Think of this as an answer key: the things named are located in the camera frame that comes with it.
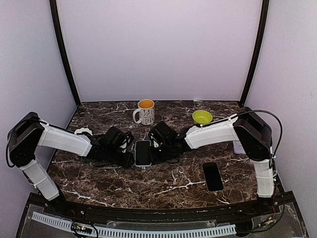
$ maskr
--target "brown marble surface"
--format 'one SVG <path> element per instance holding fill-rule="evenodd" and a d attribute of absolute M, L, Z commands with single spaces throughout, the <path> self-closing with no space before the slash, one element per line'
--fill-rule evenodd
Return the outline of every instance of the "brown marble surface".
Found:
<path fill-rule="evenodd" d="M 69 130 L 88 127 L 104 134 L 111 126 L 131 131 L 136 140 L 148 139 L 151 126 L 132 120 L 136 102 L 83 103 L 70 123 Z M 195 110 L 209 111 L 214 120 L 239 111 L 235 102 L 159 101 L 155 104 L 156 121 L 163 120 L 179 131 L 192 124 Z M 224 190 L 207 191 L 202 163 L 217 162 Z M 107 162 L 57 151 L 49 174 L 69 201 L 100 206 L 139 209 L 174 209 L 218 206 L 256 198 L 253 165 L 246 156 L 233 153 L 232 142 L 209 145 L 182 155 L 179 164 L 163 163 L 147 168 L 124 169 Z"/>

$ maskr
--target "smartphone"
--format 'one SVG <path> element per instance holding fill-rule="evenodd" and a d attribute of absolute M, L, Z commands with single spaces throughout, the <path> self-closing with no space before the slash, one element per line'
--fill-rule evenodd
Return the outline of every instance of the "smartphone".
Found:
<path fill-rule="evenodd" d="M 209 192 L 223 190 L 222 179 L 216 162 L 203 163 L 203 170 Z"/>
<path fill-rule="evenodd" d="M 152 157 L 150 151 L 151 141 L 138 140 L 135 142 L 135 166 L 148 167 L 152 164 Z"/>
<path fill-rule="evenodd" d="M 237 155 L 245 155 L 246 152 L 243 149 L 243 146 L 239 140 L 234 140 L 233 142 L 233 153 Z"/>

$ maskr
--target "white mug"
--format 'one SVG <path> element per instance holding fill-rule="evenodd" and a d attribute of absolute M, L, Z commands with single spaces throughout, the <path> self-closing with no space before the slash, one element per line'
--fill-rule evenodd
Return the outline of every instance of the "white mug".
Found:
<path fill-rule="evenodd" d="M 138 109 L 133 112 L 133 121 L 137 124 L 151 125 L 155 120 L 154 102 L 150 99 L 143 99 L 138 102 Z"/>

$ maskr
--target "phone screen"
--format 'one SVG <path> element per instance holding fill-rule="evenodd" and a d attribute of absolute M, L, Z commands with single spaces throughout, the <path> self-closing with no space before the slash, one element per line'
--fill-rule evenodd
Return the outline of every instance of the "phone screen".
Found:
<path fill-rule="evenodd" d="M 208 191 L 217 192 L 223 190 L 223 184 L 217 163 L 203 163 L 203 169 Z"/>
<path fill-rule="evenodd" d="M 135 144 L 135 165 L 136 166 L 150 166 L 152 163 L 151 142 L 149 140 L 139 140 Z"/>

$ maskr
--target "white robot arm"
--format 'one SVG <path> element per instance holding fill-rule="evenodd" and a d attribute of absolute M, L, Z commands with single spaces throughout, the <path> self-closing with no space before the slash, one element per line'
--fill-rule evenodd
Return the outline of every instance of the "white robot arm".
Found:
<path fill-rule="evenodd" d="M 258 184 L 259 198 L 274 195 L 271 128 L 257 114 L 247 113 L 242 108 L 239 114 L 206 125 L 194 125 L 176 133 L 164 122 L 158 123 L 149 133 L 158 160 L 175 158 L 188 150 L 225 141 L 240 140 L 247 156 L 252 160 Z"/>
<path fill-rule="evenodd" d="M 92 155 L 93 159 L 108 159 L 114 164 L 127 167 L 133 163 L 132 153 L 126 152 L 126 147 L 132 140 L 130 132 L 123 133 L 116 127 L 111 127 L 105 135 L 98 137 L 85 130 L 73 133 L 50 125 L 31 112 L 9 132 L 6 153 L 9 152 L 13 166 L 23 171 L 43 197 L 47 201 L 53 201 L 63 195 L 36 158 L 34 152 L 37 146 L 83 157 Z"/>
<path fill-rule="evenodd" d="M 188 127 L 180 133 L 161 121 L 149 133 L 154 145 L 151 150 L 158 158 L 156 162 L 175 158 L 180 153 L 205 145 L 240 140 L 254 164 L 258 197 L 272 199 L 274 175 L 271 166 L 271 128 L 255 113 L 246 113 L 250 111 L 249 108 L 242 108 L 239 114 L 210 124 Z M 133 155 L 126 152 L 126 147 L 132 140 L 130 132 L 123 133 L 116 127 L 111 127 L 105 135 L 97 137 L 85 131 L 66 131 L 40 120 L 36 113 L 29 113 L 9 132 L 7 155 L 9 152 L 13 166 L 24 172 L 43 197 L 54 202 L 63 198 L 63 194 L 35 157 L 37 146 L 64 150 L 83 157 L 92 155 L 94 159 L 108 159 L 111 163 L 128 167 L 133 163 Z"/>

